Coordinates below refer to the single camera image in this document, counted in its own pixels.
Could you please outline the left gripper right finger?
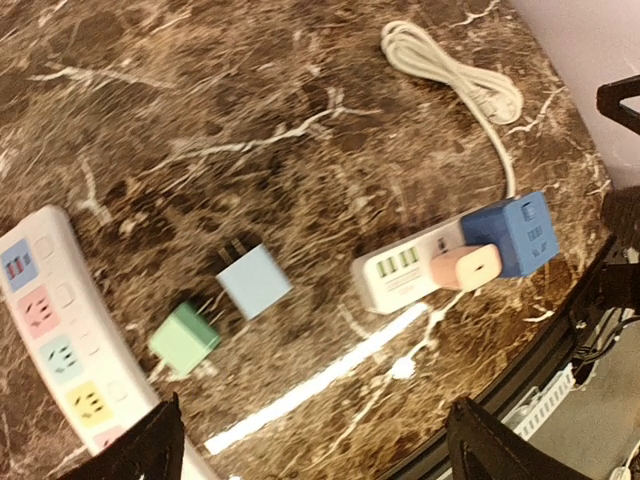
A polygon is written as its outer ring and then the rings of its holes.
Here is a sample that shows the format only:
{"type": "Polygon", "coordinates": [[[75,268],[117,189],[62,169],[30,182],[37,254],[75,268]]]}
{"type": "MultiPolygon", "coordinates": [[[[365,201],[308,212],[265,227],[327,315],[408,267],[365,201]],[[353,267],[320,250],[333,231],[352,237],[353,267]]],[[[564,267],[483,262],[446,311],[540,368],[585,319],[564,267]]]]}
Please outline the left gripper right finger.
{"type": "Polygon", "coordinates": [[[570,468],[537,450],[469,397],[446,421],[454,479],[568,479],[570,468]]]}

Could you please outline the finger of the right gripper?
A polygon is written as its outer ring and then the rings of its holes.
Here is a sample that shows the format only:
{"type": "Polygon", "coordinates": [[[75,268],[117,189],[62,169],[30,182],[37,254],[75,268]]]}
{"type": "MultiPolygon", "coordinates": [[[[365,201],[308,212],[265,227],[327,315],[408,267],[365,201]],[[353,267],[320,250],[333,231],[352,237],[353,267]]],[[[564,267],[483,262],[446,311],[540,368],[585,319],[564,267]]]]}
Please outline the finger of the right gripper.
{"type": "Polygon", "coordinates": [[[597,89],[596,108],[604,117],[639,135],[639,112],[622,103],[623,100],[638,97],[639,94],[639,75],[604,84],[597,89]]]}

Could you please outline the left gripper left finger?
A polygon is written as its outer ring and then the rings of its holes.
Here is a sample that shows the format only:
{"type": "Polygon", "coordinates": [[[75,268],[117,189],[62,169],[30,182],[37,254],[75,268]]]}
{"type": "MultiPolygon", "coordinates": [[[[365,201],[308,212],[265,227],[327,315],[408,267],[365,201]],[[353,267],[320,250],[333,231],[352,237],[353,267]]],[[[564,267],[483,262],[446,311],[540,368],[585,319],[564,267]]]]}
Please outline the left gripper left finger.
{"type": "Polygon", "coordinates": [[[174,392],[99,455],[59,479],[177,480],[182,475],[185,440],[179,396],[174,392]]]}

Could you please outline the blue cube socket adapter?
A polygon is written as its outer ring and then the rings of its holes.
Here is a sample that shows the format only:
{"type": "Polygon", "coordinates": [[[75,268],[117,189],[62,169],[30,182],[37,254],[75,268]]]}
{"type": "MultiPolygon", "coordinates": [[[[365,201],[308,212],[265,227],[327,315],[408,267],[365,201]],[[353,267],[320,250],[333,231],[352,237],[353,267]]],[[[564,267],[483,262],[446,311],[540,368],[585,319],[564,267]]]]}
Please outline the blue cube socket adapter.
{"type": "Polygon", "coordinates": [[[463,216],[467,245],[493,244],[501,278],[528,277],[559,253],[551,214],[540,191],[502,200],[463,216]]]}

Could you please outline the pink plug adapter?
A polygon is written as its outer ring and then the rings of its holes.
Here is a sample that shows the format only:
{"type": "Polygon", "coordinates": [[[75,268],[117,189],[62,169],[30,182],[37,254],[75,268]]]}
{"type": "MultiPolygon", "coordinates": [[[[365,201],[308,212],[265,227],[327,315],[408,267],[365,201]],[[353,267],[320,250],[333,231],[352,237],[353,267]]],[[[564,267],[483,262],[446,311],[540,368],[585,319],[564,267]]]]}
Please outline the pink plug adapter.
{"type": "Polygon", "coordinates": [[[493,244],[462,246],[433,258],[430,268],[439,288],[469,292],[497,278],[502,261],[493,244]]]}

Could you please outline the light blue plug adapter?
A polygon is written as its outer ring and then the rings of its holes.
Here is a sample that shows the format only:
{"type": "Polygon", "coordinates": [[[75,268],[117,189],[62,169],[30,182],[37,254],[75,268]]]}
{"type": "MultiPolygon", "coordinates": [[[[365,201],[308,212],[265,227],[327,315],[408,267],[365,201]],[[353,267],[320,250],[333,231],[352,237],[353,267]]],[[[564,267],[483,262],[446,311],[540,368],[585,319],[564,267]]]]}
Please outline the light blue plug adapter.
{"type": "Polygon", "coordinates": [[[246,246],[233,238],[218,254],[225,266],[215,278],[248,321],[292,290],[290,280],[261,242],[246,246]]]}

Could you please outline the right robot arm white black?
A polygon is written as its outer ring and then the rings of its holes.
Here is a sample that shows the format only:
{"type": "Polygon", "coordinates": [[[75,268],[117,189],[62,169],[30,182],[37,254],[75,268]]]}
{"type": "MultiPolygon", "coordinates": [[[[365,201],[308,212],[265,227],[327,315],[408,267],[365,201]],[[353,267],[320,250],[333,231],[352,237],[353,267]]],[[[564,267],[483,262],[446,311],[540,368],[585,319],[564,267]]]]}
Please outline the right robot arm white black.
{"type": "Polygon", "coordinates": [[[590,380],[624,330],[639,323],[639,186],[616,187],[606,193],[600,218],[611,234],[610,246],[590,276],[587,312],[603,317],[573,355],[572,374],[578,388],[590,380]]]}

